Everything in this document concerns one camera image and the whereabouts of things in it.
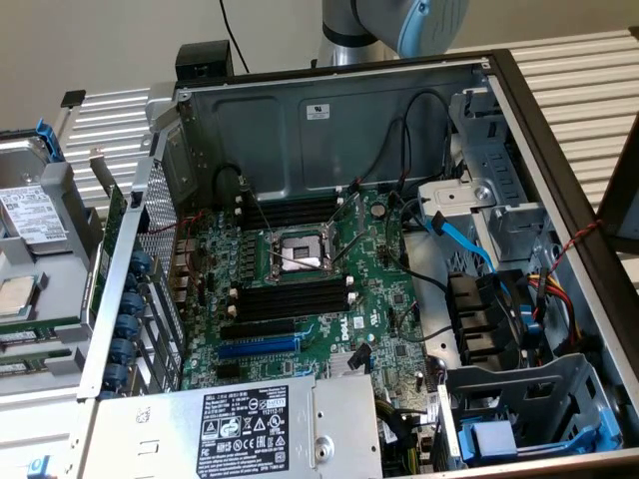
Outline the metal socket cover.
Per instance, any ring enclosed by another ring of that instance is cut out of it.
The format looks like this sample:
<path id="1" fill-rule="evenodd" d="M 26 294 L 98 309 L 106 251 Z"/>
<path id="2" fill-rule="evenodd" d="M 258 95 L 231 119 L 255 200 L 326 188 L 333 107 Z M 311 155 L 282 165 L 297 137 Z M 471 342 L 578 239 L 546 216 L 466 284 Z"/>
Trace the metal socket cover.
<path id="1" fill-rule="evenodd" d="M 342 249 L 338 249 L 337 223 L 340 218 L 347 217 L 350 210 L 353 210 L 355 217 L 356 232 L 354 237 Z M 326 258 L 329 261 L 330 268 L 334 268 L 336 264 L 352 250 L 355 243 L 366 233 L 364 222 L 365 210 L 360 193 L 354 193 L 347 199 L 342 199 L 342 203 L 324 225 L 324 232 L 327 240 L 325 252 L 327 253 Z"/>

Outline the black box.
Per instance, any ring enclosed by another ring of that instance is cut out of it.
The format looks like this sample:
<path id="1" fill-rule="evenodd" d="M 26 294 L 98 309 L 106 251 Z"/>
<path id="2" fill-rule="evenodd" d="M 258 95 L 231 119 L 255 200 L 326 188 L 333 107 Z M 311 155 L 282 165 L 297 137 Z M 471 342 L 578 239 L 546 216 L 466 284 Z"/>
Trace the black box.
<path id="1" fill-rule="evenodd" d="M 182 45 L 175 60 L 175 71 L 179 81 L 234 76 L 230 41 Z"/>

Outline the open grey PC case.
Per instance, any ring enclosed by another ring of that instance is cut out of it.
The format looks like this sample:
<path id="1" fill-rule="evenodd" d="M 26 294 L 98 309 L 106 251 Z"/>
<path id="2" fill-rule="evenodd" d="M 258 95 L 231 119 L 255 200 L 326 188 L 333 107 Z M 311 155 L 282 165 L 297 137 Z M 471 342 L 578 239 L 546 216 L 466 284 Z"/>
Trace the open grey PC case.
<path id="1" fill-rule="evenodd" d="M 461 176 L 450 100 L 479 88 L 498 100 L 519 180 L 548 219 L 532 258 L 504 267 L 441 213 L 427 220 L 418 196 L 425 184 Z M 188 339 L 179 307 L 188 282 L 177 251 L 194 217 L 233 208 L 242 191 L 271 200 L 368 190 L 408 216 L 403 238 L 428 373 L 422 392 L 397 399 L 375 392 L 363 374 L 373 391 L 381 479 L 639 479 L 639 296 L 508 53 L 180 81 L 153 114 L 149 154 L 130 186 L 117 184 L 127 208 L 82 376 L 83 429 L 68 479 L 83 479 L 100 403 L 189 391 L 181 386 Z M 146 307 L 136 316 L 127 385 L 112 391 L 103 375 L 135 249 L 153 265 L 136 275 Z M 491 277 L 520 346 L 516 369 L 586 357 L 622 430 L 621 449 L 434 470 L 438 391 L 449 371 L 463 367 L 446 301 L 456 271 Z M 524 333 L 521 304 L 533 307 L 538 336 Z"/>

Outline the green graphics card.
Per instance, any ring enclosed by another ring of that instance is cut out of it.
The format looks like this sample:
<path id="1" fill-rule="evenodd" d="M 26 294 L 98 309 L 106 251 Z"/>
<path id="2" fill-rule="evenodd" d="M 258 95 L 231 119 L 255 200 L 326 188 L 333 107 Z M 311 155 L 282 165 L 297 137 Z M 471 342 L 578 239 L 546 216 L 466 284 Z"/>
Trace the green graphics card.
<path id="1" fill-rule="evenodd" d="M 127 202 L 106 164 L 103 152 L 99 149 L 93 149 L 89 157 L 89 163 L 91 170 L 109 200 L 107 214 L 104 219 L 103 236 L 96 256 L 92 286 L 88 296 L 88 311 L 91 313 L 92 321 L 95 321 L 106 287 Z"/>

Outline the grey parts rack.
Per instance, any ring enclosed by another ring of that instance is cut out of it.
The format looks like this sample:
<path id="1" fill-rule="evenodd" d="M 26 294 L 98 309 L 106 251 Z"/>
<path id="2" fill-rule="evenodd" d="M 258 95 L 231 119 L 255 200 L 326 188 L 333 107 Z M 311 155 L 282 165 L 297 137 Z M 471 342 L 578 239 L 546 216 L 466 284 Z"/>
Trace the grey parts rack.
<path id="1" fill-rule="evenodd" d="M 0 377 L 0 397 L 78 384 L 92 330 L 87 296 L 102 239 L 99 216 L 85 206 L 67 163 L 51 163 L 39 185 L 64 226 L 69 252 L 34 255 L 21 238 L 0 239 L 0 284 L 5 278 L 35 275 L 37 296 L 31 320 L 0 319 L 0 332 L 52 327 L 58 338 L 0 344 L 0 359 L 42 357 L 47 371 Z"/>

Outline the CPU socket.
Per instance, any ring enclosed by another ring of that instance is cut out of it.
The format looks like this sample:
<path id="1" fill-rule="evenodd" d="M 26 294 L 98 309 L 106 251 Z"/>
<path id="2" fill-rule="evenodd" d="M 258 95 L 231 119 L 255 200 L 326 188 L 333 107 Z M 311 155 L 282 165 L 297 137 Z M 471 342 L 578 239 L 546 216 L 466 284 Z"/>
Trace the CPU socket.
<path id="1" fill-rule="evenodd" d="M 325 247 L 327 240 L 324 225 L 306 226 L 274 231 L 267 240 L 268 266 L 266 280 L 274 283 L 284 283 L 298 280 L 315 280 L 331 278 L 341 273 L 338 263 L 334 268 L 329 267 Z M 275 259 L 271 259 L 269 251 L 275 251 L 288 257 L 305 258 L 314 256 L 319 258 L 324 272 L 306 271 L 294 273 L 279 273 L 279 266 Z"/>

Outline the thin metal locking lever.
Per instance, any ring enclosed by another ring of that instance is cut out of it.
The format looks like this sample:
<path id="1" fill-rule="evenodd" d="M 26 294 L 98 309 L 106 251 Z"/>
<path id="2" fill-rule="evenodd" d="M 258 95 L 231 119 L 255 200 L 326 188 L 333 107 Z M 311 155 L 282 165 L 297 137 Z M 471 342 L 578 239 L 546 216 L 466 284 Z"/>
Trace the thin metal locking lever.
<path id="1" fill-rule="evenodd" d="M 278 260 L 279 273 L 294 273 L 306 271 L 324 272 L 324 267 L 319 258 L 314 256 L 305 258 L 288 257 L 275 251 L 269 251 L 271 259 Z"/>

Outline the silver disk bay with screw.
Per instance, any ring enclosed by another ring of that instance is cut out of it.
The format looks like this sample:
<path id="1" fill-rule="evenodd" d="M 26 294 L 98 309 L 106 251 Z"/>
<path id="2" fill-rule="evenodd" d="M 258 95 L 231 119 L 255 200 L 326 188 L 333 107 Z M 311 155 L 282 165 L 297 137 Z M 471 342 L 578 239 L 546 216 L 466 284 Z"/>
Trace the silver disk bay with screw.
<path id="1" fill-rule="evenodd" d="M 530 260 L 547 212 L 519 180 L 498 100 L 486 88 L 466 89 L 451 97 L 449 115 L 456 128 L 452 155 L 462 173 L 418 188 L 422 214 L 430 220 L 441 213 L 496 266 Z"/>

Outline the silver power supply unit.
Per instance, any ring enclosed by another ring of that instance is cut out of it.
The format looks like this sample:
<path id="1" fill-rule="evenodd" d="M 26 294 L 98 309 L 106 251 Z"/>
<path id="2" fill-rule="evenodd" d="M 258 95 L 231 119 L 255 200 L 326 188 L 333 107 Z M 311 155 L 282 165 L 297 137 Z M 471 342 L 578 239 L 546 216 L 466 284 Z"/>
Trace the silver power supply unit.
<path id="1" fill-rule="evenodd" d="M 371 381 L 311 376 L 110 399 L 83 479 L 381 479 Z"/>

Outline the silver disk bay with cutouts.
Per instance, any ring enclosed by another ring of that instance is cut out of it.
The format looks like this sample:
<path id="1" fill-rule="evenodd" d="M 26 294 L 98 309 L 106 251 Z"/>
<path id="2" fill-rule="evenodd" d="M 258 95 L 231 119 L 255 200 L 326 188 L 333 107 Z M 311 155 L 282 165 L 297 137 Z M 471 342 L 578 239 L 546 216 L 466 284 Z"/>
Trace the silver disk bay with cutouts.
<path id="1" fill-rule="evenodd" d="M 524 397 L 560 400 L 571 393 L 581 405 L 588 401 L 610 407 L 595 368 L 582 354 L 568 354 L 545 365 L 507 371 L 463 366 L 448 372 L 440 387 L 439 410 L 430 460 L 435 471 L 466 470 L 457 439 L 459 411 L 469 395 L 501 389 L 502 400 L 519 402 Z"/>

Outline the silver chipset heat sink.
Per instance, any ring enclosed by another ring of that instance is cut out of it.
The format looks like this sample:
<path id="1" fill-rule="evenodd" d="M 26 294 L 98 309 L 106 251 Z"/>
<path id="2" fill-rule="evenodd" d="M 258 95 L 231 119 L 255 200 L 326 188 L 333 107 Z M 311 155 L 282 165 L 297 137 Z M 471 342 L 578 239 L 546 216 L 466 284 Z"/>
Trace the silver chipset heat sink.
<path id="1" fill-rule="evenodd" d="M 370 361 L 369 367 L 361 367 L 358 370 L 350 370 L 347 361 L 353 355 L 354 351 L 332 353 L 328 358 L 328 376 L 331 378 L 351 376 L 351 375 L 363 375 L 370 374 Z"/>

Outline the long black expansion slot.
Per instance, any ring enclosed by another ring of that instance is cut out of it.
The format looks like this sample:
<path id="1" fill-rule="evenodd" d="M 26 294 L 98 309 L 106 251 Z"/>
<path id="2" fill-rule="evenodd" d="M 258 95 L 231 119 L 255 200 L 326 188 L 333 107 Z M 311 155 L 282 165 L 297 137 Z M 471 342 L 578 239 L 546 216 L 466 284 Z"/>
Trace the long black expansion slot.
<path id="1" fill-rule="evenodd" d="M 236 340 L 287 335 L 295 332 L 296 322 L 293 319 L 277 319 L 222 326 L 219 338 L 221 340 Z"/>

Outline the dark framed panel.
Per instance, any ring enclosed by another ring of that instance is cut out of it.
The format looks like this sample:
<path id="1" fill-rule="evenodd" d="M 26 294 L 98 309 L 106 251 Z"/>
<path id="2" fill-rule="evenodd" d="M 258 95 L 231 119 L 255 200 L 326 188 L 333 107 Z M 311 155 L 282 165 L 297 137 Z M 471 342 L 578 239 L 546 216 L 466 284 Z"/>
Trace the dark framed panel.
<path id="1" fill-rule="evenodd" d="M 616 251 L 639 255 L 639 112 L 597 211 Z"/>

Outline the green motherboard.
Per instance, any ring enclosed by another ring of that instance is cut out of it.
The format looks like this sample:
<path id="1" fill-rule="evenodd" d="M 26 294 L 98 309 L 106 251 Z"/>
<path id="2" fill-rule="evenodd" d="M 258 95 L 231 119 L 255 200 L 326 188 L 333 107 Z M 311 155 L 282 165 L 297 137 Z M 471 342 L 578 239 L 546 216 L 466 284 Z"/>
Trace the green motherboard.
<path id="1" fill-rule="evenodd" d="M 324 223 L 244 231 L 231 209 L 216 209 L 194 217 L 179 242 L 177 257 L 188 286 L 181 292 L 180 312 L 187 328 L 187 353 L 181 386 L 185 390 L 275 379 L 311 376 L 330 379 L 328 358 L 332 353 L 356 351 L 362 343 L 371 348 L 370 374 L 378 394 L 404 398 L 422 392 L 428 381 L 426 348 L 419 342 L 419 304 L 415 278 L 408 270 L 403 230 L 408 216 L 391 206 L 386 195 L 359 192 L 365 210 L 366 233 L 338 265 L 343 275 L 353 275 L 354 285 L 346 296 L 349 311 L 324 313 L 293 319 L 296 332 L 261 338 L 221 340 L 222 326 L 237 322 L 227 315 L 231 287 L 271 286 L 266 280 L 267 240 L 277 230 Z M 371 206 L 382 203 L 386 215 L 377 220 Z M 337 223 L 342 249 L 356 232 L 353 210 Z M 296 352 L 219 359 L 224 344 L 294 335 L 300 339 Z M 218 364 L 237 362 L 242 375 L 218 379 Z"/>

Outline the blue drive tray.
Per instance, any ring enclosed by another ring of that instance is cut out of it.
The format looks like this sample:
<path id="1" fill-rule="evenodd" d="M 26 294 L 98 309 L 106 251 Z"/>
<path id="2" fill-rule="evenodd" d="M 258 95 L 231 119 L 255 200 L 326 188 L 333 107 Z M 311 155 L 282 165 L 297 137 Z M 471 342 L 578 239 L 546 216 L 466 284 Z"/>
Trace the blue drive tray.
<path id="1" fill-rule="evenodd" d="M 588 453 L 624 446 L 615 414 L 571 393 L 560 400 L 524 397 L 504 402 L 501 389 L 469 395 L 459 411 L 462 462 L 480 467 Z"/>

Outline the silver disk with blue caddy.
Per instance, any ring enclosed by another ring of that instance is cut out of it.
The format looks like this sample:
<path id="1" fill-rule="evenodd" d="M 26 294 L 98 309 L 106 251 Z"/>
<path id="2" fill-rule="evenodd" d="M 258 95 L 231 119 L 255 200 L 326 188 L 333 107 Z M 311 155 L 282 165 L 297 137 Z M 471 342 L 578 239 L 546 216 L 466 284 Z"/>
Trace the silver disk with blue caddy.
<path id="1" fill-rule="evenodd" d="M 65 162 L 53 128 L 0 131 L 0 190 L 36 185 L 51 163 Z"/>

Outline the silver CPU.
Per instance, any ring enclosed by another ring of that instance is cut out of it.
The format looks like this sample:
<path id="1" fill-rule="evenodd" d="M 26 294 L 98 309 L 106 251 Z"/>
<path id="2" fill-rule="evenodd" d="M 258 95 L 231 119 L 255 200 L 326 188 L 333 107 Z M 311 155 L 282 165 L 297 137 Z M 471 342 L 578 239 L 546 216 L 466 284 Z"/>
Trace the silver CPU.
<path id="1" fill-rule="evenodd" d="M 0 284 L 0 319 L 31 320 L 36 296 L 35 275 L 5 278 Z"/>

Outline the hard disk with white label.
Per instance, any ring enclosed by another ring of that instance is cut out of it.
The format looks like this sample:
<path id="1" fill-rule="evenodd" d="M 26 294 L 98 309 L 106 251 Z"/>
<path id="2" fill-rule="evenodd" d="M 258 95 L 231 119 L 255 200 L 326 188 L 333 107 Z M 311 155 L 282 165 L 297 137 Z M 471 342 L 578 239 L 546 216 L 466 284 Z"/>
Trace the hard disk with white label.
<path id="1" fill-rule="evenodd" d="M 0 189 L 0 239 L 21 238 L 34 255 L 70 251 L 66 231 L 39 185 Z"/>

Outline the blue expansion slot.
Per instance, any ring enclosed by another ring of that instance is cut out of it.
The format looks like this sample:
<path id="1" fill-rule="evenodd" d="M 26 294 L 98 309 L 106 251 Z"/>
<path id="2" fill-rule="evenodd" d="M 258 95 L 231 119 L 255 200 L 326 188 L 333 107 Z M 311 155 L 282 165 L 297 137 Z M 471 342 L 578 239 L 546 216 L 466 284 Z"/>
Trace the blue expansion slot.
<path id="1" fill-rule="evenodd" d="M 218 348 L 219 359 L 296 352 L 300 339 L 294 335 L 263 338 L 256 341 L 224 344 Z"/>

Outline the blue plastic latch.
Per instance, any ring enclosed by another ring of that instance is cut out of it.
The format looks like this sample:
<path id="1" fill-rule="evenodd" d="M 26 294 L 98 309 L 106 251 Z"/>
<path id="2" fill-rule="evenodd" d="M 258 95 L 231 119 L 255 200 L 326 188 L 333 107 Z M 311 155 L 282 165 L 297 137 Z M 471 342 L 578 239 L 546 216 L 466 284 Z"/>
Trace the blue plastic latch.
<path id="1" fill-rule="evenodd" d="M 533 317 L 533 312 L 533 307 L 530 304 L 521 304 L 519 306 L 519 313 L 524 333 L 532 336 L 538 336 L 542 331 L 542 327 Z"/>

